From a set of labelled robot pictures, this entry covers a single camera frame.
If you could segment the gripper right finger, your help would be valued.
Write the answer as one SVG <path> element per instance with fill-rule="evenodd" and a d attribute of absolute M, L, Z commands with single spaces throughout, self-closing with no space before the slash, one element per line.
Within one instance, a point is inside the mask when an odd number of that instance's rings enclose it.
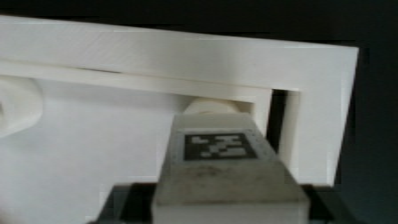
<path fill-rule="evenodd" d="M 305 184 L 303 190 L 312 201 L 310 224 L 368 224 L 356 218 L 331 186 Z"/>

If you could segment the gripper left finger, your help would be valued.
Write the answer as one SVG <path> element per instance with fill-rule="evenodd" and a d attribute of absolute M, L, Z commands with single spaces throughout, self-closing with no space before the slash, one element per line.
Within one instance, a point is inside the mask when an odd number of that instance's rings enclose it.
<path fill-rule="evenodd" d="M 88 224 L 153 224 L 155 183 L 116 185 L 98 218 Z"/>

